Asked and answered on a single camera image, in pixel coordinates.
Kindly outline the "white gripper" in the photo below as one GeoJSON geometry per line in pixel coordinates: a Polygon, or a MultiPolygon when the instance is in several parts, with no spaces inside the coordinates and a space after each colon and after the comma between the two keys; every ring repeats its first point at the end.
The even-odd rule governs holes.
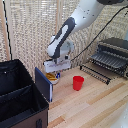
{"type": "MultiPolygon", "coordinates": [[[[70,60],[65,58],[58,58],[57,60],[51,59],[44,62],[45,72],[48,76],[52,76],[50,72],[68,69],[70,66],[70,60]]],[[[61,72],[57,72],[56,78],[59,79],[60,77],[61,72]]]]}

